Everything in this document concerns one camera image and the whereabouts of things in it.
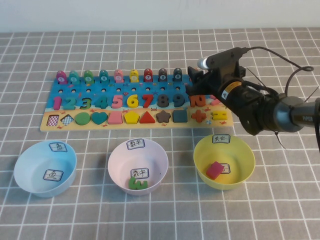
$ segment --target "light blue bowl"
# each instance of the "light blue bowl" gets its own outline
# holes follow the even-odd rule
[[[76,177],[77,155],[62,141],[43,141],[18,158],[14,179],[20,188],[41,198],[50,198],[67,190]]]

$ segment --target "yellow bowl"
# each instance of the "yellow bowl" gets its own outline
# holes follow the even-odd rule
[[[253,173],[256,165],[254,153],[242,139],[229,134],[209,135],[195,146],[193,160],[200,178],[210,187],[230,190],[238,187]],[[215,179],[207,176],[214,162],[224,166]]]

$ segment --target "wooden puzzle board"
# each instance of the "wooden puzzle board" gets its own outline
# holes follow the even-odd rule
[[[206,95],[204,106],[191,107],[189,96],[186,94],[186,84],[192,84],[188,75],[182,76],[182,81],[173,81],[173,75],[167,76],[167,81],[159,82],[158,76],[153,76],[153,82],[144,82],[143,76],[139,76],[139,82],[130,82],[129,76],[124,76],[124,83],[115,83],[114,77],[109,77],[109,83],[101,83],[99,77],[94,77],[94,84],[85,84],[84,78],[80,77],[80,84],[73,85],[68,81],[67,84],[59,84],[57,79],[54,80],[51,92],[47,101],[45,112],[43,114],[40,130],[43,132],[51,131],[81,131],[81,130],[116,130],[116,129],[156,129],[156,128],[213,128],[213,127],[230,127],[233,125],[232,113],[223,104],[212,105],[213,99]],[[151,104],[144,108],[145,100],[143,95],[152,94],[153,100]],[[168,107],[158,106],[158,96],[166,94],[168,96]],[[185,103],[181,107],[174,107],[173,97],[175,94],[182,94]],[[123,95],[123,105],[120,108],[112,108],[115,95]],[[127,105],[127,99],[131,95],[138,95],[139,106],[130,108]],[[61,97],[62,102],[59,110],[54,110],[54,98]],[[74,110],[65,110],[64,106],[68,103],[67,98],[75,98],[76,104]],[[107,107],[101,109],[95,106],[95,101],[101,97],[107,98]],[[80,109],[86,106],[84,99],[90,99],[90,106],[87,109]],[[159,123],[156,114],[165,110],[171,114],[168,123]],[[187,122],[173,122],[174,110],[186,110]],[[201,122],[197,122],[191,118],[192,114],[200,110],[202,114],[206,114],[206,118]],[[102,124],[95,124],[92,120],[85,125],[78,125],[75,117],[79,113],[98,112],[107,113],[120,111],[122,113],[122,124],[109,124],[108,119]],[[125,114],[129,112],[137,113],[140,118],[145,112],[149,112],[155,119],[155,123],[137,123],[127,124]],[[223,111],[227,119],[213,120],[213,113]]]

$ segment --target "red triangle piece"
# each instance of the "red triangle piece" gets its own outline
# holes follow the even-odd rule
[[[151,116],[151,114],[146,111],[143,116],[140,118],[141,124],[154,124],[156,120]]]

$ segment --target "white wall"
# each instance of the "white wall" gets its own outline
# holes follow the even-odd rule
[[[0,0],[0,32],[320,27],[319,0]]]

